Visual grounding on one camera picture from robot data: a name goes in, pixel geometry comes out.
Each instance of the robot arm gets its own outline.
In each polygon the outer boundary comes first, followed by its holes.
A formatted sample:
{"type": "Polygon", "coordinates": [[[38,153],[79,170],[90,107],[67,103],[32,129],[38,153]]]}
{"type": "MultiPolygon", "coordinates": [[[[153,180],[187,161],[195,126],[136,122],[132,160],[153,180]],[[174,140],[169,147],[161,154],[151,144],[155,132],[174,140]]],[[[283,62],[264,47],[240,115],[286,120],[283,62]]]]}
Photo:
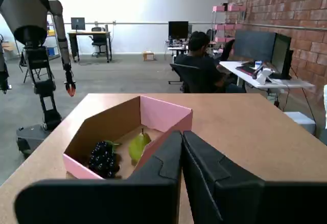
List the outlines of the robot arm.
{"type": "Polygon", "coordinates": [[[73,81],[72,77],[72,67],[71,67],[71,60],[69,58],[69,51],[68,51],[68,42],[65,33],[65,27],[62,17],[62,5],[61,2],[58,0],[49,1],[50,4],[50,12],[53,15],[54,25],[57,34],[57,40],[59,43],[59,51],[61,55],[61,60],[63,64],[63,68],[66,71],[66,90],[70,96],[74,96],[75,94],[75,82],[73,81]]]}

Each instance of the pipe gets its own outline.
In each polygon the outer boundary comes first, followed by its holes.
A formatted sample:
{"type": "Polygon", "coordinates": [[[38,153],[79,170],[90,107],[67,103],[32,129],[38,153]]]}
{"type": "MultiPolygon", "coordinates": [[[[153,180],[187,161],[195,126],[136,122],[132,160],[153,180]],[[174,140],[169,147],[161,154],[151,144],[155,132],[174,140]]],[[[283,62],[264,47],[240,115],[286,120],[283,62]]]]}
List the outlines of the pipe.
{"type": "MultiPolygon", "coordinates": [[[[95,25],[96,22],[86,22],[86,25],[95,25]]],[[[99,22],[99,25],[168,25],[168,22],[99,22]]],[[[211,22],[189,22],[191,25],[210,25],[211,22]]]]}
{"type": "Polygon", "coordinates": [[[239,24],[247,25],[247,26],[259,26],[259,27],[269,27],[269,28],[283,28],[283,29],[293,29],[293,30],[327,31],[327,28],[317,28],[317,27],[278,26],[278,25],[250,24],[250,23],[239,23],[239,24]]]}

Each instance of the dark hair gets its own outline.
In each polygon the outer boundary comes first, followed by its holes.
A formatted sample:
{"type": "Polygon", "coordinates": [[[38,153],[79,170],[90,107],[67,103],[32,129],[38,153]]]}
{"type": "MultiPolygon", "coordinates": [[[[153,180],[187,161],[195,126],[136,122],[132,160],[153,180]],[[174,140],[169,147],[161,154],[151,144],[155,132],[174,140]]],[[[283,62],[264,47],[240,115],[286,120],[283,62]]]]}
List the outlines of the dark hair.
{"type": "Polygon", "coordinates": [[[197,51],[203,46],[207,46],[210,42],[209,37],[204,32],[195,31],[192,33],[189,40],[189,50],[197,51]]]}

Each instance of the wooden table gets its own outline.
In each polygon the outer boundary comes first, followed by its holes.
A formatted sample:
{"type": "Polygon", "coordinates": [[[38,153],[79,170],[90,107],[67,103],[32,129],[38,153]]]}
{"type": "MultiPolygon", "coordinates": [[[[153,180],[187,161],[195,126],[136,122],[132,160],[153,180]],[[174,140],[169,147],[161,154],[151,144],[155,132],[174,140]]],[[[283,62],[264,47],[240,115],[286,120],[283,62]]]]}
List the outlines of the wooden table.
{"type": "Polygon", "coordinates": [[[108,44],[106,44],[107,63],[111,62],[112,61],[112,52],[111,52],[110,31],[69,31],[68,36],[69,36],[69,42],[71,44],[71,52],[72,52],[74,62],[76,62],[75,61],[76,56],[77,56],[77,62],[80,61],[77,36],[92,36],[92,35],[105,35],[108,38],[110,59],[109,59],[109,54],[108,54],[108,44]]]}
{"type": "MultiPolygon", "coordinates": [[[[89,94],[0,187],[0,223],[28,184],[66,178],[62,153],[83,120],[137,94],[89,94]]],[[[327,147],[259,94],[148,94],[192,108],[192,131],[264,180],[327,181],[327,147]]],[[[179,223],[192,223],[182,182],[179,223]]]]}

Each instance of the grapes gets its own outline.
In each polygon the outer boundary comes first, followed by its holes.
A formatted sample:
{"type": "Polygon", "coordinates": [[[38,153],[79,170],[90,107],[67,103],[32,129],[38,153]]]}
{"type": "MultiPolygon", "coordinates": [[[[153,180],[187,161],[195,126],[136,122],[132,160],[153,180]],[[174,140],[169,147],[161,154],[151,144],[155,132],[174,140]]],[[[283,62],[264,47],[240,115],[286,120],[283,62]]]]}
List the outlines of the grapes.
{"type": "Polygon", "coordinates": [[[101,141],[96,144],[91,152],[88,167],[102,178],[114,178],[115,174],[120,170],[117,159],[112,144],[101,141]]]}

